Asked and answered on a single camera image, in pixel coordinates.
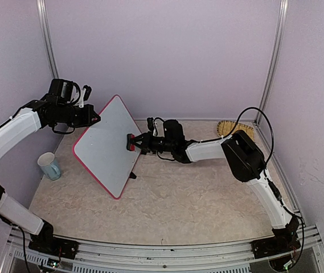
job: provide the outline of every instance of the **table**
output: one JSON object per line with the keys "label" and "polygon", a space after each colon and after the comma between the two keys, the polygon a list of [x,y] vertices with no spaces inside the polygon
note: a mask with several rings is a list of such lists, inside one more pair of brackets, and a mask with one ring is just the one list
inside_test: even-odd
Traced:
{"label": "table", "polygon": [[[180,121],[186,139],[216,138],[216,121]],[[138,121],[147,131],[146,121]],[[30,210],[55,234],[132,245],[194,245],[272,234],[258,198],[231,174],[225,159],[180,164],[141,155],[120,200],[114,200],[72,155],[84,129],[66,135],[55,152],[63,171],[43,177]],[[255,142],[263,150],[259,136]],[[273,164],[273,181],[289,200]]]}

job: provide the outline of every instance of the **white wall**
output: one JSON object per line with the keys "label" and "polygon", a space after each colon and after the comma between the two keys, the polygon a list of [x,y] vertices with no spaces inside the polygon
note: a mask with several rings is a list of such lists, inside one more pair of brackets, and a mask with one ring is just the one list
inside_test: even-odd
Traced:
{"label": "white wall", "polygon": [[266,114],[276,156],[307,222],[317,224],[324,242],[324,1],[289,1]]}
{"label": "white wall", "polygon": [[[35,1],[0,1],[0,124],[25,103],[41,98],[51,82]],[[0,184],[28,206],[40,182],[37,157],[59,136],[43,129],[0,160]],[[0,257],[10,227],[0,220]]]}
{"label": "white wall", "polygon": [[120,94],[135,118],[235,119],[257,106],[279,7],[277,0],[47,1],[60,77],[90,85],[96,111]]}

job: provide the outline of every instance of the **cup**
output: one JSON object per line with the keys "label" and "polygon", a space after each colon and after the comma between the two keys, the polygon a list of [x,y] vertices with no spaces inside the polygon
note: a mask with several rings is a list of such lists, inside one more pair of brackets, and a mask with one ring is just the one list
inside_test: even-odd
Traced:
{"label": "cup", "polygon": [[61,176],[61,171],[55,155],[51,152],[46,152],[38,158],[38,165],[43,173],[50,180],[57,180]]}

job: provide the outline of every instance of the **mug handle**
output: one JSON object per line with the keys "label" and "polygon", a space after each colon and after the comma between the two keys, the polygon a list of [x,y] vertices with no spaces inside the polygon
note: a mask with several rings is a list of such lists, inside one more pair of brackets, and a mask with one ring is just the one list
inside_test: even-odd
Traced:
{"label": "mug handle", "polygon": [[51,167],[52,167],[53,171],[55,171],[55,173],[57,175],[60,174],[60,169],[56,165],[52,165]]}

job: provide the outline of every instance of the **robotic arm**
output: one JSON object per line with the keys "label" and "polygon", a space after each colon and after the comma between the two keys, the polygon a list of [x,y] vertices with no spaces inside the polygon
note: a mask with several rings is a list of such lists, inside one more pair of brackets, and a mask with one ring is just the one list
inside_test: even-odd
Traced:
{"label": "robotic arm", "polygon": [[272,225],[273,238],[253,242],[255,257],[267,257],[288,252],[294,247],[300,248],[298,219],[287,210],[266,168],[262,151],[243,130],[225,138],[195,141],[185,139],[182,125],[174,119],[163,121],[164,136],[157,136],[154,122],[155,119],[148,118],[148,132],[139,136],[128,135],[128,150],[133,151],[134,147],[138,147],[142,154],[152,152],[159,157],[163,152],[170,152],[172,161],[184,164],[226,158],[234,177],[246,183],[256,194]]}
{"label": "robotic arm", "polygon": [[[73,87],[77,90],[78,98],[72,100]],[[84,105],[90,93],[91,88],[86,85],[80,90],[75,82],[52,80],[49,92],[41,100],[33,100],[22,106],[13,117],[0,126],[0,158],[22,139],[46,126],[51,127],[55,133],[68,134],[56,131],[56,125],[65,123],[74,130],[100,121],[93,105]],[[57,256],[61,248],[63,257],[74,258],[77,243],[54,238],[52,225],[8,196],[1,185],[0,218],[31,234],[29,248]]]}

